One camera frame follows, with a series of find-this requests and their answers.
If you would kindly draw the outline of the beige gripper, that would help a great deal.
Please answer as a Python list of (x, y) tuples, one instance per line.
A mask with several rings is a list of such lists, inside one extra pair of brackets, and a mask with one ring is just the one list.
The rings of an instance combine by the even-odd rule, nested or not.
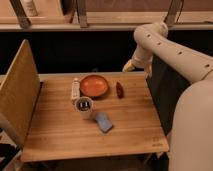
[(135, 69), (135, 67), (145, 67), (144, 71), (146, 73), (146, 77), (152, 77), (152, 58), (153, 54), (151, 51), (146, 50), (140, 46), (137, 46), (132, 60), (129, 60), (124, 66), (123, 72), (131, 72)]

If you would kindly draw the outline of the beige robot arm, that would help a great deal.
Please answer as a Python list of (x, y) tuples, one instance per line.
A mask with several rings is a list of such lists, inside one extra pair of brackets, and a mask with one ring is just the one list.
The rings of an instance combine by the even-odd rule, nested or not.
[(151, 78), (158, 57), (186, 84), (172, 117), (168, 171), (213, 171), (213, 57), (169, 40), (163, 22), (138, 26), (134, 40), (125, 72), (141, 68)]

